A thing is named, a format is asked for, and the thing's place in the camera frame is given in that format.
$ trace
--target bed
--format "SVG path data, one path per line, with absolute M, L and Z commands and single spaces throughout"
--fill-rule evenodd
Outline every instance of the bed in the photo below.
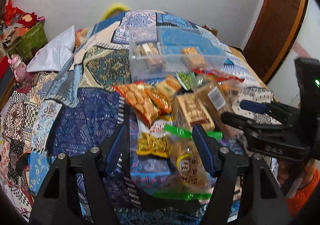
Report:
M 273 93 L 246 63 L 243 55 L 221 43 L 211 32 L 178 16 L 162 11 L 127 11 L 94 26 L 76 32 L 73 57 L 60 72 L 30 74 L 29 85 L 13 92 L 1 112 L 0 183 L 18 211 L 28 220 L 33 200 L 55 157 L 83 154 L 111 136 L 119 123 L 130 127 L 130 170 L 124 170 L 122 159 L 113 174 L 104 179 L 122 224 L 198 224 L 206 210 L 203 203 L 195 212 L 181 214 L 168 208 L 151 216 L 139 207 L 132 188 L 154 189 L 170 176 L 158 160 L 139 161 L 134 155 L 137 120 L 113 86 L 130 83 L 128 57 L 129 27 L 182 27 L 199 31 L 227 56 L 222 72 L 244 78 L 243 99 L 270 102 Z M 149 80 L 155 84 L 159 80 Z M 260 123 L 276 123 L 267 115 L 248 115 L 240 107 L 238 114 Z M 241 133 L 241 143 L 245 143 Z M 246 153 L 241 143 L 222 141 L 236 153 Z M 83 177 L 77 175 L 83 215 L 90 220 Z M 239 201 L 234 202 L 230 216 L 236 215 Z

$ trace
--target brown wooden door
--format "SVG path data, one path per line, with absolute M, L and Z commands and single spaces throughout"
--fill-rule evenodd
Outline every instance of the brown wooden door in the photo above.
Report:
M 257 23 L 244 48 L 248 64 L 268 81 L 293 43 L 305 0 L 264 0 Z

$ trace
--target green storage bin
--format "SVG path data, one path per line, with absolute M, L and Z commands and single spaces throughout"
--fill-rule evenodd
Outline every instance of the green storage bin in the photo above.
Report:
M 17 39 L 8 49 L 9 55 L 18 54 L 22 61 L 30 61 L 36 52 L 48 43 L 44 33 L 44 22 L 38 22 L 23 36 Z

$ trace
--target door panel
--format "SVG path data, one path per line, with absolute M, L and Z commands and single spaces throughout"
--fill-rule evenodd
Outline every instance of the door panel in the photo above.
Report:
M 283 49 L 296 21 L 300 2 L 265 0 L 265 9 L 244 49 L 248 64 L 261 79 L 269 73 Z

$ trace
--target white pillow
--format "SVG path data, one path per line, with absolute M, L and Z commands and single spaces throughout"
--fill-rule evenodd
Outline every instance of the white pillow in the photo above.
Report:
M 73 55 L 75 42 L 75 27 L 72 26 L 36 53 L 27 65 L 27 72 L 60 71 Z

